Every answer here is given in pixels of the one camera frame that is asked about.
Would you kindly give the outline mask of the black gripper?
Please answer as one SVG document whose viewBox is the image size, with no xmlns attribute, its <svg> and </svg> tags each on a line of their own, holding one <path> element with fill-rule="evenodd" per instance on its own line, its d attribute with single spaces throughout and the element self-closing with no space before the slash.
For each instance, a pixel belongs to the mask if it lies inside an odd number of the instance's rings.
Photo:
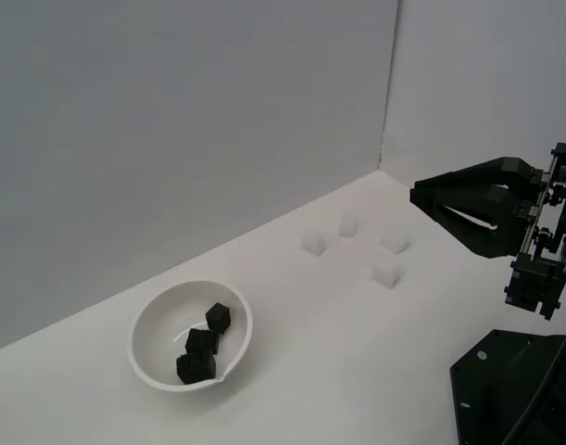
<svg viewBox="0 0 566 445">
<path fill-rule="evenodd" d="M 474 254 L 519 252 L 506 302 L 547 320 L 566 286 L 566 143 L 557 143 L 551 154 L 547 172 L 502 157 L 419 180 L 409 192 L 414 206 Z M 518 211 L 521 202 L 535 198 L 527 226 Z M 546 205 L 562 206 L 555 231 L 538 226 Z"/>
</svg>

